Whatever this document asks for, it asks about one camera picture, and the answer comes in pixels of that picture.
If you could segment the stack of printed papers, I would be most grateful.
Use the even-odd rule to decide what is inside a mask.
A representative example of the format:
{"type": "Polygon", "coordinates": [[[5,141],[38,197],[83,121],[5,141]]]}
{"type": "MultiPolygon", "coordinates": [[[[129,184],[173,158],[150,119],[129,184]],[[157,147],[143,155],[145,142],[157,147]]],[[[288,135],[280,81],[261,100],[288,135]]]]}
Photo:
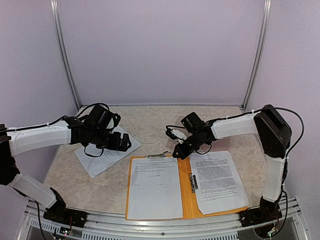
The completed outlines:
{"type": "Polygon", "coordinates": [[[203,215],[242,211],[249,200],[229,151],[213,151],[189,158],[196,202],[203,215]]]}

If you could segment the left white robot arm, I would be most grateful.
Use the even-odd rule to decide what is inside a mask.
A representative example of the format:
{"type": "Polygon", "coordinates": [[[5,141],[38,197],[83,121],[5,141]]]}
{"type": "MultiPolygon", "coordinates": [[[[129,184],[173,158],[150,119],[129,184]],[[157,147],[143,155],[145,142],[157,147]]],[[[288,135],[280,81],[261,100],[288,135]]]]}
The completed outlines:
{"type": "Polygon", "coordinates": [[[90,145],[101,152],[127,152],[131,139],[116,130],[121,116],[104,103],[94,103],[76,115],[63,115],[57,120],[24,127],[0,126],[0,184],[30,197],[63,223],[70,211],[61,195],[36,178],[24,173],[16,157],[58,146],[90,145]]]}

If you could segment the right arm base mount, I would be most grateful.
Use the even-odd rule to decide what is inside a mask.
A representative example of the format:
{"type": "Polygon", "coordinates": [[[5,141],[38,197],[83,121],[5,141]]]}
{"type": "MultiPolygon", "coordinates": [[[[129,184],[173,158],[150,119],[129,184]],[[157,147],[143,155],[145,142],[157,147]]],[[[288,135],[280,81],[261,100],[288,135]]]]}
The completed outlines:
{"type": "Polygon", "coordinates": [[[238,215],[243,228],[278,220],[283,216],[280,210],[269,213],[268,211],[263,211],[260,208],[246,209],[240,211],[238,215]]]}

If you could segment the white sheet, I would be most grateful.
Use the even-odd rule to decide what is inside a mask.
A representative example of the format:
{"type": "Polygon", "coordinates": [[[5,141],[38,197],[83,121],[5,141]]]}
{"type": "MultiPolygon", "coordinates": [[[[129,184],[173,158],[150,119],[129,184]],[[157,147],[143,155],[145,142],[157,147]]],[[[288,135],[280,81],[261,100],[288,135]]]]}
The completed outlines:
{"type": "Polygon", "coordinates": [[[178,160],[170,155],[130,160],[125,218],[129,221],[183,218],[178,160]]]}

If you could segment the metal folder cover clip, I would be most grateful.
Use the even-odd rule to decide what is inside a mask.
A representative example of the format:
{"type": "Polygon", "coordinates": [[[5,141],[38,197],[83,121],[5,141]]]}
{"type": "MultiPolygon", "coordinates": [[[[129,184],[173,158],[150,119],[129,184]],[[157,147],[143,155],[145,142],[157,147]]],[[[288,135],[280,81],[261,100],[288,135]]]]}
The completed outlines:
{"type": "Polygon", "coordinates": [[[163,159],[163,158],[167,158],[170,157],[170,152],[169,151],[164,151],[163,153],[160,154],[150,154],[145,156],[145,159],[163,159]]]}

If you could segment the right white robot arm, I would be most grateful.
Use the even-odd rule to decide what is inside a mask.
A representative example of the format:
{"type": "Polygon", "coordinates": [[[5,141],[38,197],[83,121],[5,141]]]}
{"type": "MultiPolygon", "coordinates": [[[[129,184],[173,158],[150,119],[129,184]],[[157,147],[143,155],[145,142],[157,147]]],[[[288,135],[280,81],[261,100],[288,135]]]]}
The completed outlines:
{"type": "Polygon", "coordinates": [[[256,218],[266,222],[279,210],[283,184],[288,172],[288,153],[292,129],[280,115],[279,108],[270,104],[262,109],[235,116],[203,121],[192,112],[181,120],[181,127],[166,126],[166,135],[178,140],[173,156],[186,159],[204,144],[242,135],[255,135],[260,141],[267,164],[266,181],[256,218]],[[185,137],[180,129],[190,135],[185,137]]]}

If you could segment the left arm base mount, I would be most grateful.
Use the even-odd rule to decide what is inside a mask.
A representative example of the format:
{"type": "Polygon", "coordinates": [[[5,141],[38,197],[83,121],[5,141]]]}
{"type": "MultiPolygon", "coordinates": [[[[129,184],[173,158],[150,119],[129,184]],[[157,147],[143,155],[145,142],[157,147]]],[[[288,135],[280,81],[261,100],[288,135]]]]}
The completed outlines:
{"type": "Polygon", "coordinates": [[[88,213],[66,207],[47,208],[43,218],[72,227],[84,228],[88,213]]]}

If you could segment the metal folder spine clip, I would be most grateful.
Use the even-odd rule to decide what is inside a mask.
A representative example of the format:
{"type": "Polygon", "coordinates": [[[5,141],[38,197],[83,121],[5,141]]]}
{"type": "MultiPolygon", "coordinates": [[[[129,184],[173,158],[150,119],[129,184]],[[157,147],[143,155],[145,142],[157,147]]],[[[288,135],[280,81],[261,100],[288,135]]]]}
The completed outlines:
{"type": "Polygon", "coordinates": [[[198,189],[198,183],[197,183],[197,178],[194,174],[189,173],[189,180],[190,180],[190,185],[191,185],[191,191],[192,193],[196,193],[196,190],[198,189]]]}

